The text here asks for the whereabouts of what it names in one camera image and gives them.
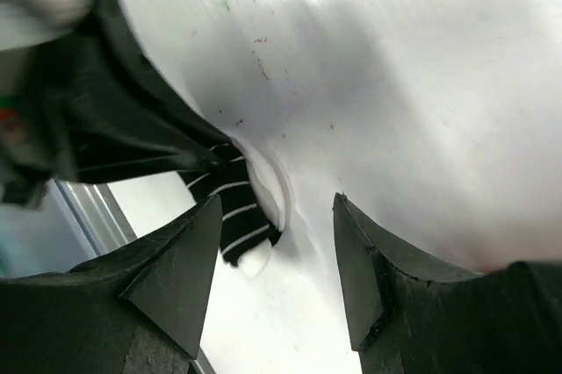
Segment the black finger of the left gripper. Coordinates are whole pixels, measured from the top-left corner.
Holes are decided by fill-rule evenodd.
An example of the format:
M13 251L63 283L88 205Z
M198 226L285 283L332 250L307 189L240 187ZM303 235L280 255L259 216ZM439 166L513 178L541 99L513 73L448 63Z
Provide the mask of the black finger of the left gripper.
M1 200L37 207L47 183L101 184L223 163L227 136L145 55L119 0L90 0L69 29L1 53Z

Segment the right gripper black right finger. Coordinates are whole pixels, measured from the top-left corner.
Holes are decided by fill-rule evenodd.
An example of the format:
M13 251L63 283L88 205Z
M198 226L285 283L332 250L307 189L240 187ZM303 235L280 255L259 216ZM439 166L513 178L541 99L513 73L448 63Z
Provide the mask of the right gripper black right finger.
M350 345L365 373L558 373L561 265L488 274L440 260L333 203Z

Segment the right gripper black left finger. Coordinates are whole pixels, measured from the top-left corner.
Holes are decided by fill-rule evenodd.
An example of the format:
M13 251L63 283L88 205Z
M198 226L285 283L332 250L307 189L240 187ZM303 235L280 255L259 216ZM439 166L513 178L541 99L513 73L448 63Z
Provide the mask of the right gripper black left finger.
M1 283L4 373L186 373L221 235L219 198L65 273Z

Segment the black white striped sock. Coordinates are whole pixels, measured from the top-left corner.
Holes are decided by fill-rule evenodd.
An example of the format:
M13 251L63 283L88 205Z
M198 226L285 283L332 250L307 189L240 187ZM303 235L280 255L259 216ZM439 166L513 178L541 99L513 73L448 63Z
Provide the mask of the black white striped sock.
M220 256L246 277L255 277L265 269L281 238L277 217L259 201L246 156L237 146L221 142L209 150L223 161L219 167L200 174L182 172L180 177L196 202L220 198Z

